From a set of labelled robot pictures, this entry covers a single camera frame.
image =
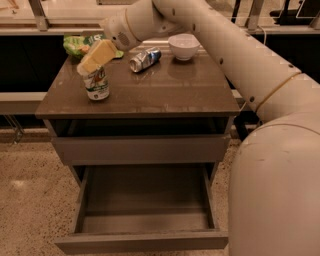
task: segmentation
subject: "white bowl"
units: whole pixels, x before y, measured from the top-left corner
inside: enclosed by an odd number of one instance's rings
[[[170,50],[178,60],[189,60],[198,51],[200,43],[192,34],[179,34],[168,39]]]

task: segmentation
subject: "black cabinet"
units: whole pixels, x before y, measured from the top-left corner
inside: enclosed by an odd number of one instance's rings
[[[46,92],[67,58],[63,36],[1,36],[0,92]]]

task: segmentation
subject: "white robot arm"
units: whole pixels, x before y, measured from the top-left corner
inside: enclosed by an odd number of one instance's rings
[[[319,84],[205,0],[140,0],[101,26],[123,50],[190,31],[265,122],[233,163],[230,255],[319,256]]]

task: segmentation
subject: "open drawer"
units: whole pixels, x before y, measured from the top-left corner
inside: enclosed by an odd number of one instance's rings
[[[222,249],[200,164],[87,167],[66,254]]]

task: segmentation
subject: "speckled floor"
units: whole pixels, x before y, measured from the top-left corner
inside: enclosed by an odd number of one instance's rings
[[[46,129],[28,129],[18,144],[0,129],[0,255],[62,256],[54,245],[65,236],[79,193],[68,167],[56,155]],[[222,230],[228,226],[227,191],[230,164],[240,144],[231,140],[219,166],[212,193]],[[105,254],[119,256],[227,256],[225,250]]]

